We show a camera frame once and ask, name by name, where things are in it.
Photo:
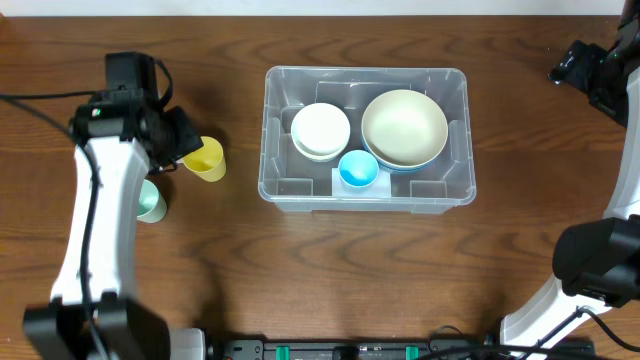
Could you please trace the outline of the blue cup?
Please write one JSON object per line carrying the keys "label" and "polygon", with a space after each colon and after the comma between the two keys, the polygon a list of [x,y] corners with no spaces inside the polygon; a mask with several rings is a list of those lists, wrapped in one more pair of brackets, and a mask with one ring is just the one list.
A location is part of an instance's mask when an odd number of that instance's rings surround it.
{"label": "blue cup", "polygon": [[364,189],[372,185],[379,175],[376,158],[364,150],[352,150],[345,153],[338,164],[341,181],[348,187]]}

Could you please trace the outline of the dark blue bowl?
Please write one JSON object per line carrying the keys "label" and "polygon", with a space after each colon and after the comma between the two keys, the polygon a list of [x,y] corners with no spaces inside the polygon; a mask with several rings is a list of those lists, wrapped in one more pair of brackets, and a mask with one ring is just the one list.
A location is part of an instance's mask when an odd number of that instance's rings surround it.
{"label": "dark blue bowl", "polygon": [[384,170],[386,170],[386,171],[388,171],[388,172],[390,172],[390,173],[395,173],[395,174],[411,174],[411,173],[415,173],[415,172],[421,171],[421,170],[423,170],[423,169],[429,168],[429,167],[431,167],[431,165],[434,163],[434,162],[432,161],[432,162],[428,162],[428,163],[426,163],[426,164],[423,164],[423,165],[421,165],[421,166],[417,166],[417,167],[410,167],[410,168],[407,168],[407,169],[399,168],[399,167],[394,167],[394,166],[390,166],[390,165],[385,164],[381,159],[379,159],[379,158],[378,158],[378,157],[373,153],[373,151],[370,149],[370,147],[369,147],[369,146],[366,144],[366,142],[364,141],[364,138],[363,138],[363,139],[361,139],[361,140],[362,140],[362,141],[361,141],[361,143],[362,143],[363,149],[364,149],[365,151],[369,152],[371,155],[373,155],[373,156],[374,156],[374,158],[376,159],[376,161],[378,162],[379,166],[380,166],[382,169],[384,169]]}

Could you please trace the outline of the green cup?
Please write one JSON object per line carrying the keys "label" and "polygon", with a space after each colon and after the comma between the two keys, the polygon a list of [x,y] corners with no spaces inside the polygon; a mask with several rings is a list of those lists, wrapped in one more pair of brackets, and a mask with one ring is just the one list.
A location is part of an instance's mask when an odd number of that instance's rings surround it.
{"label": "green cup", "polygon": [[157,223],[165,217],[167,210],[167,203],[156,185],[144,180],[138,200],[137,220]]}

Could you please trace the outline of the clear plastic storage container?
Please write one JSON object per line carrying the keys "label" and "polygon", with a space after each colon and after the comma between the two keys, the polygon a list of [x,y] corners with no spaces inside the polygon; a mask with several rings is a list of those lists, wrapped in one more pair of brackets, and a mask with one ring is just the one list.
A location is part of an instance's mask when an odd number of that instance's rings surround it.
{"label": "clear plastic storage container", "polygon": [[[331,169],[339,161],[313,162],[291,139],[294,116],[314,103],[341,109],[351,124],[347,151],[364,150],[361,119],[377,96],[407,89],[425,94],[443,110],[448,141],[431,167],[391,174],[390,198],[331,195]],[[395,211],[442,214],[477,194],[468,81],[456,68],[275,66],[265,78],[258,191],[284,212]]]}

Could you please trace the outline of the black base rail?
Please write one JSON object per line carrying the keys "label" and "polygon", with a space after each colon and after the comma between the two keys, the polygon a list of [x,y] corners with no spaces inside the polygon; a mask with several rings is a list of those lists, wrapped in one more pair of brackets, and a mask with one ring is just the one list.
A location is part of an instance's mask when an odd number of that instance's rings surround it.
{"label": "black base rail", "polygon": [[[418,342],[284,342],[242,339],[212,342],[203,359],[207,360],[413,360],[433,352],[470,347],[474,340],[465,336],[442,335]],[[553,355],[524,354],[486,350],[443,354],[434,359],[593,359],[595,347],[590,341],[565,341],[551,350]]]}

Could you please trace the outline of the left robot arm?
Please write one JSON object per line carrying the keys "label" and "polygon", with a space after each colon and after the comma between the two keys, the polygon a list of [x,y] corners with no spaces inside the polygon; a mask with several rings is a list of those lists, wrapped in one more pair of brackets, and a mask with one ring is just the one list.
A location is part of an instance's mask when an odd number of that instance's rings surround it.
{"label": "left robot arm", "polygon": [[204,359],[202,330],[172,330],[136,298],[134,250],[145,178],[174,171],[200,149],[173,91],[158,92],[163,63],[139,52],[105,57],[104,90],[70,120],[76,197],[67,251],[46,305],[23,330],[44,359]]}

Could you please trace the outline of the yellow cup centre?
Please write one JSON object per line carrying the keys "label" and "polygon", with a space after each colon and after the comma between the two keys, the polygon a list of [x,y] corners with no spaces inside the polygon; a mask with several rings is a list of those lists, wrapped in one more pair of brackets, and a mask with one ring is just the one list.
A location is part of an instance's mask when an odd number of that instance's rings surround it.
{"label": "yellow cup centre", "polygon": [[217,182],[226,174],[226,160],[221,143],[208,136],[201,137],[203,146],[182,159],[185,167],[207,182]]}

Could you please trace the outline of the beige large bowl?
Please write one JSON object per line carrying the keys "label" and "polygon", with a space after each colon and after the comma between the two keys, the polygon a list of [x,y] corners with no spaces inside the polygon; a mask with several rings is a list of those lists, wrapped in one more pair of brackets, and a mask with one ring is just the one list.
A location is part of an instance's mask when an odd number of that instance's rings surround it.
{"label": "beige large bowl", "polygon": [[430,97],[399,89],[377,96],[361,119],[361,138],[385,164],[417,167],[433,161],[449,137],[446,116]]}

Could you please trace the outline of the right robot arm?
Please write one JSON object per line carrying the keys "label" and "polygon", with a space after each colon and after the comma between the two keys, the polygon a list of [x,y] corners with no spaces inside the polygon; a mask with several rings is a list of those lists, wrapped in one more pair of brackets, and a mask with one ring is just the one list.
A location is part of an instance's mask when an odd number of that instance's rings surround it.
{"label": "right robot arm", "polygon": [[616,186],[600,220],[568,227],[550,279],[476,356],[579,359],[562,340],[588,319],[639,298],[639,0],[627,0],[609,49],[574,42],[549,74],[625,129]]}

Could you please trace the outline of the white small bowl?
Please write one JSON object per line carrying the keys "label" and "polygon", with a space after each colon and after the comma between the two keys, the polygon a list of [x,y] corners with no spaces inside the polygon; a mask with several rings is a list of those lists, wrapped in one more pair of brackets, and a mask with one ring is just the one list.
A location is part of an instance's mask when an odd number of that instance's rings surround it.
{"label": "white small bowl", "polygon": [[343,151],[350,135],[347,115],[328,103],[314,103],[302,108],[291,124],[291,139],[296,149],[318,155]]}

